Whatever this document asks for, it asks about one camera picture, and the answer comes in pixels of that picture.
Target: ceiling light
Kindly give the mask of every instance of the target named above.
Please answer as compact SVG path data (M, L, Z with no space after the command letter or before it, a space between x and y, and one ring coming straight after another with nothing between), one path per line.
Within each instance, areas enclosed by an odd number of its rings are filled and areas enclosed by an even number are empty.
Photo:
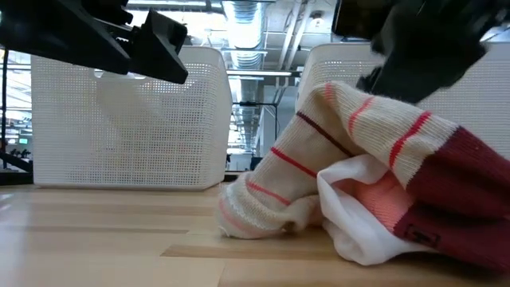
M268 77L290 77L292 72L287 71L257 71L257 70L228 70L230 76L268 76Z

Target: ceiling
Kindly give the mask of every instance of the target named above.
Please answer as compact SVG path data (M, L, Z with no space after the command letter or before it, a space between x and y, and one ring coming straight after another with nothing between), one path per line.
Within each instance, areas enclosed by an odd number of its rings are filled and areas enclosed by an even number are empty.
M261 58L262 62L257 68L263 70L302 69L312 47L332 41L330 31L335 1L278 0L274 2L266 0L255 7L263 12L261 14L263 21L261 26L261 43L254 49L257 53L263 55ZM233 23L230 22L232 17L227 20L224 14L218 13L222 7L228 8L229 4L223 3L224 5L222 5L219 1L211 2L212 12L209 13L206 12L204 1L131 0L127 8L134 15L132 25L140 26L143 24L148 8L154 8L178 22L185 23L193 45L211 46L220 49L228 68L237 69L240 67L238 58L243 56L243 54L235 52L235 49L236 47L240 48L239 45L242 45L243 41L253 40L253 35L246 35L247 32L242 33L242 31L238 31L237 34L233 35ZM232 3L234 3L232 5L238 5L239 1ZM251 29L251 27L253 26L241 26L243 29ZM286 38L290 39L291 42L287 46L287 53L282 53ZM489 41L508 41L510 39L510 31L505 28L495 28L484 39ZM296 47L299 49L297 49L295 56L291 57L293 42L296 42ZM30 58L29 55L23 53L11 52L9 63L10 68L15 68L15 65L29 64ZM290 79L287 90L282 90L283 81L277 85L275 77L258 77L254 83L231 77L230 83L234 102L249 100L272 103L275 97L277 99L281 97L278 108L293 109L294 107L296 89L293 86L296 84L295 78ZM258 92L246 96L246 87L258 90ZM9 70L8 109L7 117L16 126L15 129L17 130L17 132L12 133L29 135L31 133L29 70ZM230 126L231 134L229 137L231 147L239 147L251 152L257 146L254 141L257 132L260 132L258 130L260 117L260 107L233 106Z

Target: fabric pile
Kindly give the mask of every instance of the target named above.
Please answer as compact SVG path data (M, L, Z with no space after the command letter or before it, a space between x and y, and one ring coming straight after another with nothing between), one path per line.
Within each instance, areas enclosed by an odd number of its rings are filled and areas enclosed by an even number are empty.
M322 222L362 265L438 252L510 273L510 162L463 127L333 82L314 88L255 171L221 192L225 236Z

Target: white cloth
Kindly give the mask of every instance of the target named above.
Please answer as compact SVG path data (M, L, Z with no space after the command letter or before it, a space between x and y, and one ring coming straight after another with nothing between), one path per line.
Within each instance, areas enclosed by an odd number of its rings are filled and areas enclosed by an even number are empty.
M428 247L394 236L358 200L332 186L343 179L372 184L388 169L372 155L345 159L319 172L320 208L323 227L335 243L338 254L361 265L380 264L403 253L428 251Z

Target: wooden tabletop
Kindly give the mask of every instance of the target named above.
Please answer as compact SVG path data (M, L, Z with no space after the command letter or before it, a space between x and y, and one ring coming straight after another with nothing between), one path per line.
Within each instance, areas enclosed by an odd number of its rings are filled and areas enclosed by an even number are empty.
M510 286L438 255L362 267L322 230L221 238L217 193L0 188L0 286Z

